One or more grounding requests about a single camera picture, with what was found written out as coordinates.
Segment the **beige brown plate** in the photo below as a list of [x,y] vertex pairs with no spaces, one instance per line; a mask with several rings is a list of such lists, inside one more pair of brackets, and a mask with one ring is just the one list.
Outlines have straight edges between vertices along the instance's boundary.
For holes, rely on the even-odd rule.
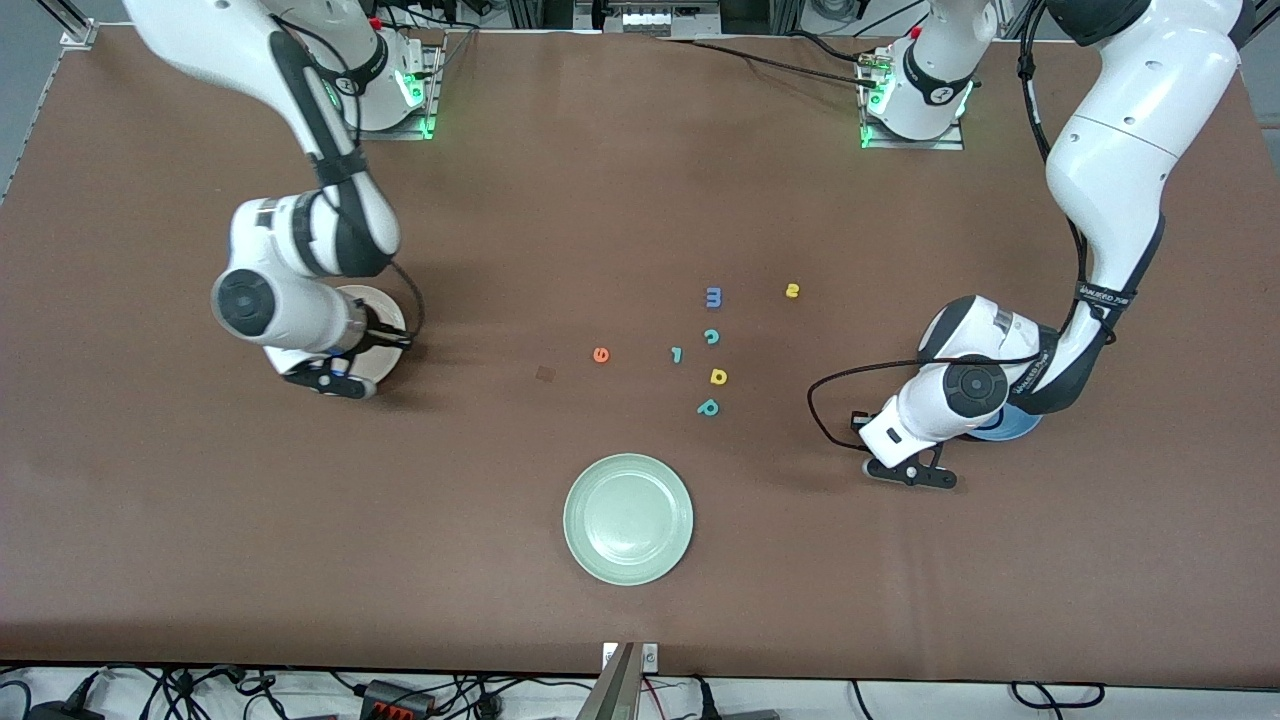
[[[338,290],[358,300],[364,305],[364,309],[375,315],[383,325],[389,325],[401,334],[407,336],[408,327],[404,314],[390,295],[366,284],[342,284]],[[335,369],[343,374],[357,375],[379,386],[393,373],[403,352],[404,350],[402,348],[372,346],[355,355],[349,361],[338,361]]]

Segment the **blue plate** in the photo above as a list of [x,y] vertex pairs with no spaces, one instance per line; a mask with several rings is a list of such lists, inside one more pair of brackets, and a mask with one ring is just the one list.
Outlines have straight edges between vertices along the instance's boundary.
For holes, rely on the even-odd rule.
[[1041,415],[1006,404],[984,425],[968,432],[965,437],[982,442],[1009,442],[1028,436],[1041,421]]

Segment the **pale green plate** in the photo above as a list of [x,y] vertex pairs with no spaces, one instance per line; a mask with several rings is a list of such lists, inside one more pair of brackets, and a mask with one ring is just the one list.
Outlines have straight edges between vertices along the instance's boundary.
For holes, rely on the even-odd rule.
[[584,469],[562,515],[577,565],[618,587],[645,585],[677,568],[694,525],[692,498],[680,474],[645,454],[614,454]]

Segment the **black orange power strip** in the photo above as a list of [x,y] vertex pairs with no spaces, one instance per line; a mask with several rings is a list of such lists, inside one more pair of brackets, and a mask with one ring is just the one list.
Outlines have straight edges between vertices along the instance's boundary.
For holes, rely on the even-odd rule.
[[429,720],[436,701],[428,691],[411,691],[389,682],[357,685],[362,700],[358,720]]

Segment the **metal control box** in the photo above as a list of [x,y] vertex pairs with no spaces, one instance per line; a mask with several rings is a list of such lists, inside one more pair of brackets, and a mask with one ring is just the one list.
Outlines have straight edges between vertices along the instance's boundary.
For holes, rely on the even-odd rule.
[[721,33],[719,0],[575,0],[573,27],[694,40]]

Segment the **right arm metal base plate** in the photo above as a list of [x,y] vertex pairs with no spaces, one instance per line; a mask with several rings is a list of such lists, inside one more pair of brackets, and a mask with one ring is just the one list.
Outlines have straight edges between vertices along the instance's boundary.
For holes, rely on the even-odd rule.
[[439,110],[444,47],[390,29],[378,37],[381,50],[357,76],[356,127],[370,138],[430,140]]

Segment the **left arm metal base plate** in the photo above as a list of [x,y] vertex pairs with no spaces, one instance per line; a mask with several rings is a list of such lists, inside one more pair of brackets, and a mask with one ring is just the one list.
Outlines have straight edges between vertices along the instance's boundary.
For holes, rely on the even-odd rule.
[[858,79],[869,88],[858,91],[860,146],[863,149],[964,149],[960,118],[974,78],[937,85],[928,76],[918,88],[902,72],[906,51],[876,47],[858,58]]

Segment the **aluminium profile post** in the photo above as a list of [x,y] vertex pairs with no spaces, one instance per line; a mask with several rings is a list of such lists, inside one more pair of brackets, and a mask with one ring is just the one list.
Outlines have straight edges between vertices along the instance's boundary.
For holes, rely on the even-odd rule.
[[645,674],[644,643],[608,644],[605,662],[575,720],[636,720]]

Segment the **aluminium corner frame bracket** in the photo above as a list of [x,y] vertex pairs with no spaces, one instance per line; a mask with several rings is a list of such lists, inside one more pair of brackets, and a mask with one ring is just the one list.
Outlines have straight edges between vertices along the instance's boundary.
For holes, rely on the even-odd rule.
[[74,0],[35,0],[35,3],[61,27],[59,44],[63,47],[92,47],[99,23],[77,6]]

